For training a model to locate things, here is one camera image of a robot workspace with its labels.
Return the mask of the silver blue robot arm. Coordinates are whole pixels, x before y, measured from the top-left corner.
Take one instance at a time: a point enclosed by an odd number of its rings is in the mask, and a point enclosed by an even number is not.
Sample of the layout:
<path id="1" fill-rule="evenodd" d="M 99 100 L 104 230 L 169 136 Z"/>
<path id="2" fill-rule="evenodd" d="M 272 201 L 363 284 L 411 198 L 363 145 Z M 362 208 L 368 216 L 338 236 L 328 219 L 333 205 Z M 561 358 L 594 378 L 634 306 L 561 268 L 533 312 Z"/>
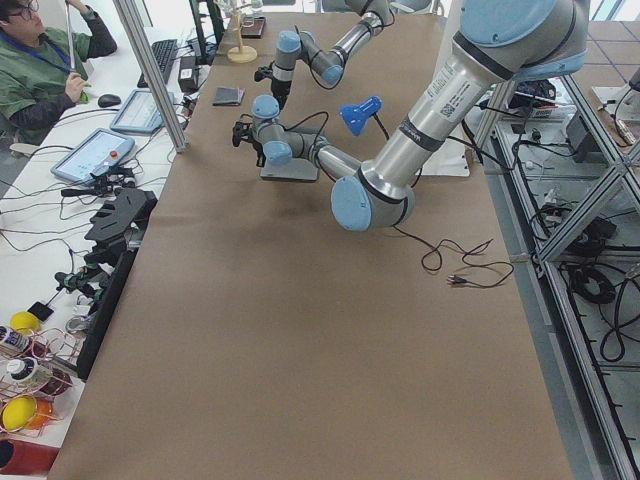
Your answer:
<path id="1" fill-rule="evenodd" d="M 309 31 L 283 30 L 276 42 L 274 60 L 254 74 L 271 80 L 271 94 L 283 109 L 290 95 L 297 62 L 304 62 L 314 81 L 331 90 L 342 80 L 350 58 L 395 21 L 388 1 L 346 1 L 360 20 L 331 48 L 323 50 Z"/>
<path id="2" fill-rule="evenodd" d="M 278 119 L 297 61 L 334 86 L 351 55 L 395 21 L 386 1 L 347 5 L 361 19 L 328 51 L 307 31 L 280 33 L 274 61 L 255 74 L 270 79 L 271 92 L 254 100 L 251 123 L 234 125 L 232 142 L 252 144 L 268 164 L 300 158 L 334 177 L 331 210 L 350 231 L 392 227 L 411 214 L 412 179 L 490 86 L 570 74 L 586 57 L 586 1 L 465 1 L 451 55 L 377 156 L 360 162 Z"/>

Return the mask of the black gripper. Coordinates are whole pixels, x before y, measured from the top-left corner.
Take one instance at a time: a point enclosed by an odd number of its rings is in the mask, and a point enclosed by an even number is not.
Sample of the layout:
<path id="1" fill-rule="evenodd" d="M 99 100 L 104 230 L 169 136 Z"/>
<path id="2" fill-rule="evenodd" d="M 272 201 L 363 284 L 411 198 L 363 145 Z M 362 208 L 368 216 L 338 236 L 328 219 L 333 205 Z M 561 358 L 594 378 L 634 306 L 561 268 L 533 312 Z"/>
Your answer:
<path id="1" fill-rule="evenodd" d="M 265 160 L 266 160 L 266 156 L 264 154 L 264 150 L 263 150 L 263 145 L 262 143 L 257 140 L 256 138 L 252 139 L 252 146 L 256 152 L 256 156 L 257 156 L 257 160 L 256 160 L 256 166 L 259 168 L 263 168 L 265 166 Z"/>
<path id="2" fill-rule="evenodd" d="M 271 80 L 272 96 L 278 101 L 280 111 L 286 107 L 286 102 L 291 91 L 292 82 L 290 80 L 279 80 L 273 78 Z"/>

